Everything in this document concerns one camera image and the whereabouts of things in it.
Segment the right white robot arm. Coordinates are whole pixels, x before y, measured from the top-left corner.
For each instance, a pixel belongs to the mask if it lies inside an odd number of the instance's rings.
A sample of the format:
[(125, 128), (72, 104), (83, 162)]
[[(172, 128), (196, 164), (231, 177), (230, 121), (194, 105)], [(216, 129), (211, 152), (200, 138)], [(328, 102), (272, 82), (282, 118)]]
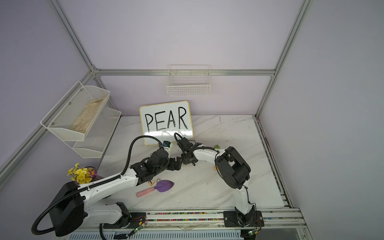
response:
[(256, 206), (249, 200), (248, 180), (250, 179), (251, 168), (234, 147), (225, 150), (204, 146), (201, 143), (192, 144), (186, 138), (176, 140), (182, 154), (182, 164), (195, 164), (198, 161), (205, 161), (215, 165), (220, 178), (235, 193), (235, 225), (248, 227), (256, 219)]

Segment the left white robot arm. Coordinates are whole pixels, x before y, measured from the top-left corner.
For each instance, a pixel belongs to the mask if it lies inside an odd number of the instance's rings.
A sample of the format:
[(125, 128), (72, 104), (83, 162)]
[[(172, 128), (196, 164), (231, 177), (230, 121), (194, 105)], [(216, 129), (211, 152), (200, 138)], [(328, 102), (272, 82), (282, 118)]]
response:
[(181, 169), (181, 157), (170, 158), (165, 148), (116, 174), (89, 184), (65, 184), (51, 203), (48, 211), (57, 237), (71, 234), (81, 226), (102, 225), (110, 229), (136, 228), (144, 222), (145, 214), (131, 214), (126, 205), (98, 205), (115, 193), (139, 186), (165, 170)]

